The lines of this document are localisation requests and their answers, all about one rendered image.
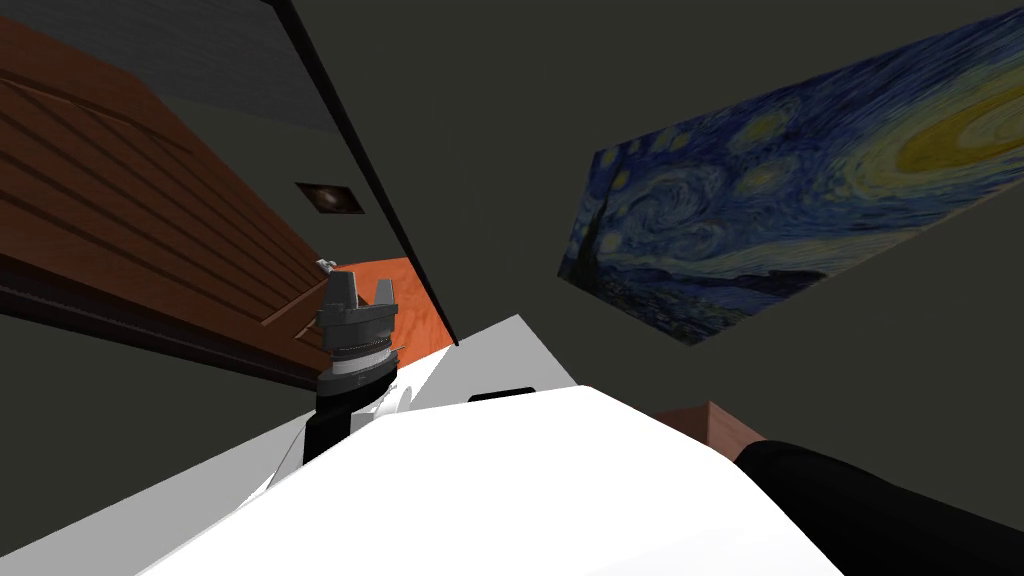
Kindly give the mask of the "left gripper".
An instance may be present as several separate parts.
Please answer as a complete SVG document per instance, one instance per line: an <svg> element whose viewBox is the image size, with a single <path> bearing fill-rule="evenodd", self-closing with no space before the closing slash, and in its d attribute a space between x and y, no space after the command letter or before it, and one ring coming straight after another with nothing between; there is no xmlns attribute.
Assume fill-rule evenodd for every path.
<svg viewBox="0 0 1024 576"><path fill-rule="evenodd" d="M322 349L336 352L389 342L399 311L394 303L390 278L377 280L373 305L359 306L355 275L347 270L333 270L328 275L328 304L323 304L316 314Z"/></svg>

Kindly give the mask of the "orange wooden door leaf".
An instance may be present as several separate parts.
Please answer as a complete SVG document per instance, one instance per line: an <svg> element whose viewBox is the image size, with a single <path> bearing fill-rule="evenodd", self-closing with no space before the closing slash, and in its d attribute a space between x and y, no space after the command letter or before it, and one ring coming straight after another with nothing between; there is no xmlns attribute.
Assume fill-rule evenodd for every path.
<svg viewBox="0 0 1024 576"><path fill-rule="evenodd" d="M398 306L395 330L391 340L398 351L398 367L415 363L439 349L453 344L453 339L409 258L395 258L335 266L350 271L355 276L357 293L367 302L375 304L379 279L392 281Z"/></svg>

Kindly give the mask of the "brown wooden door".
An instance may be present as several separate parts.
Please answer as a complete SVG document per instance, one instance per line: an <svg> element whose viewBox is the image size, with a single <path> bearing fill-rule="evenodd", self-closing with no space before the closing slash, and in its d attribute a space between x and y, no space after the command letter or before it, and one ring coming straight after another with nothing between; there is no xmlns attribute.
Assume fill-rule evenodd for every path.
<svg viewBox="0 0 1024 576"><path fill-rule="evenodd" d="M0 313L310 390L325 287L142 81L0 16Z"/></svg>

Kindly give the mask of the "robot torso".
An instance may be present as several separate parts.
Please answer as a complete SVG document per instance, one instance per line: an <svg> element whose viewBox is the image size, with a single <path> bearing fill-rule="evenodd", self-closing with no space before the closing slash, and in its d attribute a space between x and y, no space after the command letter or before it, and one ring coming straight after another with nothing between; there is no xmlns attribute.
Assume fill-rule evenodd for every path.
<svg viewBox="0 0 1024 576"><path fill-rule="evenodd" d="M842 576L726 457L586 386L384 416L141 576Z"/></svg>

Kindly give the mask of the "brown wooden cabinet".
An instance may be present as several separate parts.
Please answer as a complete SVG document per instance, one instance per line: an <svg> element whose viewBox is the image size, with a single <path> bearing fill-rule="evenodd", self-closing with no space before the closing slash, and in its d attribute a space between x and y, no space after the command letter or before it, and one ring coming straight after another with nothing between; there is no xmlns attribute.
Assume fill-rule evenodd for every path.
<svg viewBox="0 0 1024 576"><path fill-rule="evenodd" d="M765 437L713 402L662 412L653 418L708 446L730 461Z"/></svg>

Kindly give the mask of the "blue starry night painting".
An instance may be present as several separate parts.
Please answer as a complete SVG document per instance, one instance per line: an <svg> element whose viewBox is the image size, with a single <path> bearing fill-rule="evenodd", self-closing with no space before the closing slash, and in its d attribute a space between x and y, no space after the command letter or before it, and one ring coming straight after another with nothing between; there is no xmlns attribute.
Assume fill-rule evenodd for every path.
<svg viewBox="0 0 1024 576"><path fill-rule="evenodd" d="M1024 182L1024 5L598 151L561 279L700 343Z"/></svg>

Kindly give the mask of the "small dark wall picture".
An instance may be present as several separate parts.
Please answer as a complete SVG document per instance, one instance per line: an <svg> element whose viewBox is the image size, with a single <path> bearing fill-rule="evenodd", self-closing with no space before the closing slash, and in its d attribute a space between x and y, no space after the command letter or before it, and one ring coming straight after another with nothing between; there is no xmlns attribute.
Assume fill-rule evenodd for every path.
<svg viewBox="0 0 1024 576"><path fill-rule="evenodd" d="M348 187L306 182L296 182L296 186L318 213L342 215L365 213L359 200Z"/></svg>

